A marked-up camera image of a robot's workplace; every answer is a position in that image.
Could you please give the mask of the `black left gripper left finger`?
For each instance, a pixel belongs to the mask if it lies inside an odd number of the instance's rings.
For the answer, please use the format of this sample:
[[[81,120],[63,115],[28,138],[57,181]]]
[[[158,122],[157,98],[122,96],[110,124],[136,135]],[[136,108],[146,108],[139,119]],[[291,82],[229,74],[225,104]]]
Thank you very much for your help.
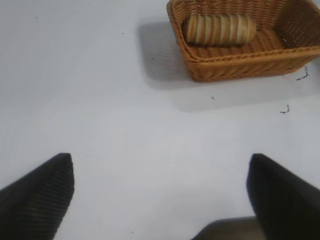
[[[0,191],[2,240],[52,240],[70,206],[75,178],[70,153],[59,153]]]

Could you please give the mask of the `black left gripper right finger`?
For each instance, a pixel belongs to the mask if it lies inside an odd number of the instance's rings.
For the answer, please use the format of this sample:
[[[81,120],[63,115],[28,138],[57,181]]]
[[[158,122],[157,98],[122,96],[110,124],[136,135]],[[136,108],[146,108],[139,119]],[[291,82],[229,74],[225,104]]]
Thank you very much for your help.
[[[318,240],[320,191],[261,153],[249,162],[246,188],[269,240]]]

